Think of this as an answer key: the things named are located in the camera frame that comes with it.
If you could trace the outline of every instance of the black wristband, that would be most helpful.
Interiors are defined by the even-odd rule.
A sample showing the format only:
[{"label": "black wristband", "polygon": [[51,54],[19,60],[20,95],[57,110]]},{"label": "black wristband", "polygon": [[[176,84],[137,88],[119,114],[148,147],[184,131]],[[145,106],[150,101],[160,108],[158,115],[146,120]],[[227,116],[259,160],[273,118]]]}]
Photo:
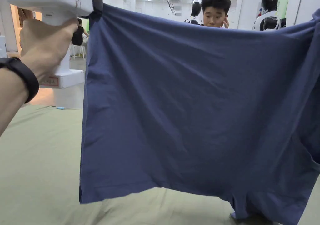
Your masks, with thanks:
[{"label": "black wristband", "polygon": [[0,68],[7,68],[17,74],[25,83],[29,97],[25,103],[30,102],[39,91],[39,82],[36,75],[18,57],[0,58]]}]

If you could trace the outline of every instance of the beige tablecloth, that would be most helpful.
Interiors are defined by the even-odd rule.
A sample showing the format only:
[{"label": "beige tablecloth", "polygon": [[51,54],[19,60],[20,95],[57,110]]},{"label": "beige tablecloth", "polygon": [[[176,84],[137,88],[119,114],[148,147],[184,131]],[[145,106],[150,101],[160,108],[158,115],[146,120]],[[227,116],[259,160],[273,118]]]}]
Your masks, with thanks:
[{"label": "beige tablecloth", "polygon": [[[160,188],[80,205],[81,127],[82,110],[20,109],[0,137],[0,225],[266,224],[236,223],[219,198]],[[318,190],[300,224],[318,224]]]}]

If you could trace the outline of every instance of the blue fabric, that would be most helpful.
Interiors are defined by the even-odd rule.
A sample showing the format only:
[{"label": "blue fabric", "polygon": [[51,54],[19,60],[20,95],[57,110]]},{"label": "blue fabric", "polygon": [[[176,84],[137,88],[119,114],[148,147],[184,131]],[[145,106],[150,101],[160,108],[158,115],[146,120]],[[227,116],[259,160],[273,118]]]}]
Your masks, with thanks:
[{"label": "blue fabric", "polygon": [[320,171],[319,20],[254,32],[105,5],[90,29],[80,202],[164,187],[297,224]]}]

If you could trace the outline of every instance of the man's hand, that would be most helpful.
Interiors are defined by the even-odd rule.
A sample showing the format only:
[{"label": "man's hand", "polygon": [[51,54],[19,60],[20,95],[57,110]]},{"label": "man's hand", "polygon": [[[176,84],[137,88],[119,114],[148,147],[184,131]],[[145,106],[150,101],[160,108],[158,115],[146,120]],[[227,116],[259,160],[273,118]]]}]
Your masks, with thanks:
[{"label": "man's hand", "polygon": [[42,81],[63,60],[77,29],[77,19],[61,26],[47,25],[35,19],[24,21],[20,33],[21,61]]},{"label": "man's hand", "polygon": [[228,17],[226,17],[223,21],[224,27],[225,28],[229,28],[229,21],[228,21]]}]

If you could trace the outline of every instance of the mannequin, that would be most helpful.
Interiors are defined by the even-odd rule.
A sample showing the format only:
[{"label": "mannequin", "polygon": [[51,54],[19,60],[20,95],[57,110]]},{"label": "mannequin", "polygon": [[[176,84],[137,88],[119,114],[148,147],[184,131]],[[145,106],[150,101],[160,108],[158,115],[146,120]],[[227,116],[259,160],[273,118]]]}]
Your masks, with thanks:
[{"label": "mannequin", "polygon": [[252,30],[268,31],[285,27],[286,20],[279,19],[277,12],[278,0],[261,0],[264,14],[254,22]]}]

